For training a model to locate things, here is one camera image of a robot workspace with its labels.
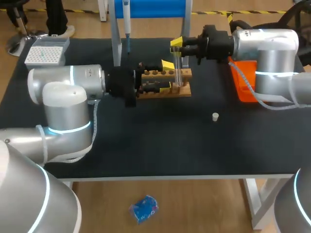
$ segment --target blue plastic bag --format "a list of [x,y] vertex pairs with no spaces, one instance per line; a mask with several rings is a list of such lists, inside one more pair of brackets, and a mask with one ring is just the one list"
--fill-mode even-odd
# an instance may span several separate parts
[[141,224],[154,215],[158,209],[157,201],[147,195],[135,205],[131,205],[129,211],[136,218],[137,223]]

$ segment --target test tube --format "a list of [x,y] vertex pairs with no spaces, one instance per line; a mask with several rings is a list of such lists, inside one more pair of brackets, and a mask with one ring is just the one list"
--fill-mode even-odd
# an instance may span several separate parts
[[181,87],[183,85],[183,77],[181,74],[182,63],[180,52],[173,52],[173,61],[175,66],[175,84]]

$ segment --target table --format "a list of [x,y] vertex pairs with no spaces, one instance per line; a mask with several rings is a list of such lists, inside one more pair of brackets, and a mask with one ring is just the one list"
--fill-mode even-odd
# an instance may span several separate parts
[[[170,60],[169,44],[164,38],[133,39],[131,57],[124,52],[122,65]],[[29,47],[0,105],[0,128],[47,124],[43,106],[28,96],[24,60]],[[113,66],[110,39],[71,39],[65,55],[66,65]],[[262,229],[286,179],[311,162],[311,110],[268,111],[241,103],[227,64],[204,60],[197,66],[195,58],[189,64],[192,97],[138,100],[130,109],[105,97],[91,152],[77,163],[51,163],[45,169],[64,181],[244,179],[253,227]],[[297,60],[296,71],[302,70]],[[217,122],[214,112],[220,115]],[[258,192],[254,178],[273,180]]]

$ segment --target small white cap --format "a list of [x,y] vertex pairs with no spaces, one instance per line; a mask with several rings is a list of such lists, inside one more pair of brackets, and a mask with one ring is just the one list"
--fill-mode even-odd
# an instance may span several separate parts
[[218,117],[219,117],[219,114],[218,113],[213,113],[213,121],[217,121],[218,120]]

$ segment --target yellow black tape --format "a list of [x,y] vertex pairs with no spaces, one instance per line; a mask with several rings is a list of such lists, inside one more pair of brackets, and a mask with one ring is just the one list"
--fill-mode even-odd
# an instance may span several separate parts
[[286,11],[194,11],[192,15],[215,15],[215,14],[284,14]]
[[[46,9],[24,9],[25,12],[46,12]],[[65,12],[72,13],[88,13],[88,14],[99,14],[99,11],[88,11],[88,10],[69,10],[65,9]]]
[[228,19],[228,23],[230,23],[233,20],[233,14],[227,13],[226,16],[227,16],[227,19]]
[[[46,12],[46,9],[24,9],[25,12]],[[88,11],[88,10],[69,10],[65,9],[65,12],[73,13],[88,13],[98,14],[99,11]],[[215,15],[215,14],[284,14],[286,11],[194,11],[192,15]]]

